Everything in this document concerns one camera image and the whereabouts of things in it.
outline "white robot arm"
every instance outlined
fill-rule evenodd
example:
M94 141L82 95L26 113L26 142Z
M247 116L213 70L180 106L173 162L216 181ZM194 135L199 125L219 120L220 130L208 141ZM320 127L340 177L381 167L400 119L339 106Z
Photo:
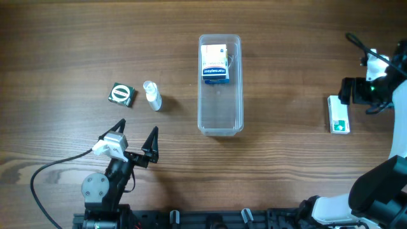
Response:
M319 197L314 204L314 207L312 209L312 218L318 222L321 225L324 226L329 226L329 225L346 225L346 224L354 224L356 222L363 222L365 223L369 229L372 228L386 228L386 229L390 229L390 228L407 228L407 216L406 216L406 210L407 210L407 201L406 200L401 200L401 202L399 202L399 200L396 200L397 198L400 199L401 197L406 197L406 194L404 192L401 191L401 188L404 187L404 185L402 183L399 183L400 180L403 179L403 177L407 176L407 167L402 167L400 166L401 164L404 164L405 162L407 162L407 160L405 160L405 158L407 157L407 81L405 80L405 75L404 75L404 71L403 69L405 69L406 67L404 67L407 64L407 53L406 50L407 48L404 47L404 45L406 44L406 41L402 41L399 43L396 53L395 53L395 58L399 59L399 60L395 60L393 62L397 62L398 68L400 68L401 70L395 69L394 66L390 66L387 69L383 68L383 66L386 65L385 62L378 60L377 58L373 58L372 62L369 61L369 59L362 59L362 64L368 67L368 73L366 75L366 80L365 81L365 85L361 85L361 82L364 83L360 78L355 78L353 81L351 78L347 78L344 79L343 81L343 85L342 85L342 90L340 92L340 97L342 97L343 100L349 100L350 97L350 89L348 89L346 91L346 88L344 88L344 85L346 85L346 83L349 81L351 81L353 83L353 91L352 91L352 96L354 98L353 102L354 103L361 103L362 100L365 101L369 101L365 104L371 104L377 100L375 100L375 96L379 97L378 100L380 100L381 102L383 102L383 104L385 104L385 106L377 106L378 108L386 108L389 105L393 105L394 106L394 114L395 114L395 120L394 120L394 133L393 133L393 142L392 142L392 149L390 151L390 155L389 155L389 161L381 164L380 166L378 166L377 168L373 169L372 171L368 172L368 174L365 174L367 176L369 176L369 178L374 178L371 180L375 180L376 178L379 180L377 182L372 181L370 183L365 182L366 179L364 181L360 181L359 182L359 178L358 181L355 183L354 187L352 188L352 191L350 192L350 194L343 194L343 195L338 195L336 197ZM375 77L372 77L372 70L374 69L375 72ZM367 90L363 90L363 88L372 88L371 91L373 91L373 89L376 89L375 87L371 86L372 83L376 83L376 85L380 85L381 89L379 90L379 92L377 92L376 94L369 94L367 93ZM382 96L383 94L386 93L391 93L391 103L390 101L383 101L381 100L380 96ZM389 178L383 179L382 181L380 180L380 174L378 174L377 172L388 172L388 173L392 173L389 174ZM387 196L385 197L379 197L381 194L379 191L382 191L384 189L387 189L388 187L383 187L384 184L392 184L392 183L399 183L396 184L396 186L398 185L397 188L394 188L394 192L392 193L393 195ZM355 190L356 188L361 189L361 185L365 185L365 187L362 187L365 192L365 194L363 194L363 197L360 196L353 196L353 198L350 198L350 195L355 195L355 193L357 193L357 191ZM362 214L363 216L367 215L369 216L369 218L371 219L366 219L364 217L357 217L356 215L358 215L358 213L356 213L352 208L350 207L350 205L355 204L355 202L358 202L357 204L365 204L365 203L361 203L362 200L364 200L363 198L369 197L371 198L372 196L375 196L377 198L380 198L381 200L386 199L386 201L382 201L385 203L382 203L381 201L376 201L376 200L370 200L371 203L375 203L377 205L378 204L382 204L383 205L383 209L381 210L385 210L385 212L381 212L381 214L377 214L375 216L371 215L371 212L367 213L367 214Z

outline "white box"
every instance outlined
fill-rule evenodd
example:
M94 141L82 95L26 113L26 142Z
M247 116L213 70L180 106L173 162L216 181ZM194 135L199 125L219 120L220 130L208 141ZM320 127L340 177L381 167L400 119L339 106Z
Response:
M213 83L229 83L226 45L201 45L202 79Z
M350 132L348 106L341 104L337 95L331 95L328 97L328 109L331 133L348 134Z

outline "small spray bottle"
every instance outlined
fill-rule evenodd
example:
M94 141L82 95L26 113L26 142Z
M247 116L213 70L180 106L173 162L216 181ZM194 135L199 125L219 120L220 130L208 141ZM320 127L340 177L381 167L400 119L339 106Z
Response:
M161 108L162 100L157 84L145 81L142 87L146 91L147 101L150 103L151 109L158 111Z

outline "transparent storage box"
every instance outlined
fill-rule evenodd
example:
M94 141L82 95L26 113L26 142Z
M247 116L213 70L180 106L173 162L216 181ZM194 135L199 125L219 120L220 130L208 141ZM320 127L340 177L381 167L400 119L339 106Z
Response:
M201 46L223 45L228 50L229 83L206 84L201 75ZM240 37L205 34L199 38L198 128L204 135L233 136L243 129L242 49Z

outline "wood grain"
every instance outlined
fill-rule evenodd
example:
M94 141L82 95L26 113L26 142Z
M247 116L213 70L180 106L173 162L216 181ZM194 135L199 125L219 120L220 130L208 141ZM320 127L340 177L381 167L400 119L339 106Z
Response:
M122 198L132 209L295 207L348 192L389 155L392 111L352 105L352 133L332 135L326 97L366 74L344 33L391 56L407 37L405 1L40 2L0 5L1 228L52 228L29 191L32 173L92 147L121 118L132 151L160 129L158 164L136 169ZM197 128L198 38L217 33L242 38L245 127L231 138ZM149 108L146 80L164 112ZM132 109L107 101L114 82L140 92ZM37 177L64 228L84 210L82 180L108 161L88 155Z

